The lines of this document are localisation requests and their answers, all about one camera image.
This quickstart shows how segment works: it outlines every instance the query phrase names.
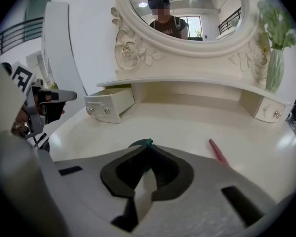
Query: black railing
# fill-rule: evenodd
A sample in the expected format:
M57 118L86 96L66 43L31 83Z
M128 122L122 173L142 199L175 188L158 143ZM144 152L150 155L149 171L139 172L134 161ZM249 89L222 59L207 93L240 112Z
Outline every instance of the black railing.
M0 33L0 55L26 41L42 35L44 18L35 18L16 24Z
M219 26L219 34L222 34L224 31L229 30L229 28L232 26L231 21L234 18L239 18L240 19L240 14L241 14L241 8L236 10L230 17L228 17L225 21L223 21Z

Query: white table surface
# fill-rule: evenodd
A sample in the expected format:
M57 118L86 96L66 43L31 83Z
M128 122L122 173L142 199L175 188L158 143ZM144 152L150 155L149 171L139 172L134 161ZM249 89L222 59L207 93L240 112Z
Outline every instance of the white table surface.
M284 123L252 118L238 103L140 103L121 115L121 124L100 122L85 109L50 137L54 161L92 157L151 138L154 144L215 158L213 139L230 166L264 189L277 203L296 190L296 136Z

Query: glass vase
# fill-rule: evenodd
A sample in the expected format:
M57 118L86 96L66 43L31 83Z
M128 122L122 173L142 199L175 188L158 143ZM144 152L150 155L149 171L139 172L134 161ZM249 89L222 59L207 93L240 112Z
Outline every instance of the glass vase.
M273 49L267 67L266 89L276 93L284 74L284 59L281 50Z

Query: white vanity table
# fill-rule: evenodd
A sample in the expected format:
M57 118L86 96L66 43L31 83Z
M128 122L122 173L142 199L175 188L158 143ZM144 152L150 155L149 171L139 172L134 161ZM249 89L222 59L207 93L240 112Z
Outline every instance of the white vanity table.
M230 166L277 203L294 192L296 136L285 122L292 103L265 90L267 64L257 60L259 48L269 44L259 35L257 1L241 0L243 14L233 34L194 43L157 32L136 17L129 0L116 0L118 10L111 13L119 27L119 70L97 86L131 88L135 103L120 114L121 123L79 111L51 135L52 159L106 154L148 138L214 158L208 143L213 139ZM249 51L238 62L239 50ZM104 106L102 117L112 115Z

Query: drawer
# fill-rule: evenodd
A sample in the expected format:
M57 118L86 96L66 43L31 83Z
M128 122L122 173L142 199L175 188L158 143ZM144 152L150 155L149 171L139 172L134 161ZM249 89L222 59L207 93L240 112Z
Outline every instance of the drawer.
M284 108L283 104L264 97L254 117L264 122L275 123L281 117Z
M84 100L90 116L108 123L121 123L119 115L135 103L131 88L105 89Z

